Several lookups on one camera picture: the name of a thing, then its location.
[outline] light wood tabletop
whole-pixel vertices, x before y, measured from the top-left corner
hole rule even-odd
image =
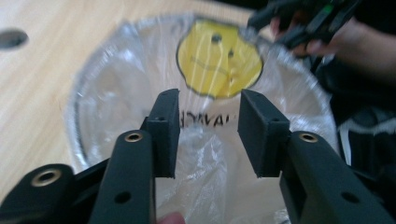
[[[28,172],[71,164],[64,111],[74,76],[123,21],[194,11],[247,23],[252,11],[187,0],[1,1],[0,33],[29,39],[0,49],[0,200]]]

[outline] smiley face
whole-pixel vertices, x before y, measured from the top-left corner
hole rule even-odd
[[[238,27],[202,20],[181,40],[177,65],[193,91],[227,98],[253,85],[263,62],[255,46],[239,36]]]

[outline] person's arm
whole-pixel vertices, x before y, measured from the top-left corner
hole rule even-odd
[[[364,75],[396,86],[396,36],[380,33],[354,19],[337,32],[329,45],[311,41],[306,51],[335,54]]]

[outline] plastic wrinkle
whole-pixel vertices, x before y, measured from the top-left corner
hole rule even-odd
[[[116,138],[140,128],[157,95],[178,88],[176,179],[156,179],[158,217],[178,211],[187,223],[274,223],[285,205],[278,179],[258,179],[248,161],[237,133],[240,95],[199,95],[177,66],[181,39],[201,20],[224,23],[190,13],[125,22],[92,54],[65,112],[74,168],[110,157]],[[315,78],[280,46],[244,27],[238,34],[263,61],[249,88],[277,106],[292,131],[317,133],[337,150],[329,96]]]

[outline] plastic bag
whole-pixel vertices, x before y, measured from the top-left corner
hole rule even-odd
[[[188,223],[273,223],[277,178],[258,179],[237,133],[239,92],[263,93],[291,122],[335,148],[329,98],[286,50],[252,30],[194,14],[125,22],[79,72],[66,112],[77,171],[139,129],[161,91],[177,88],[176,179],[156,179],[157,215]]]

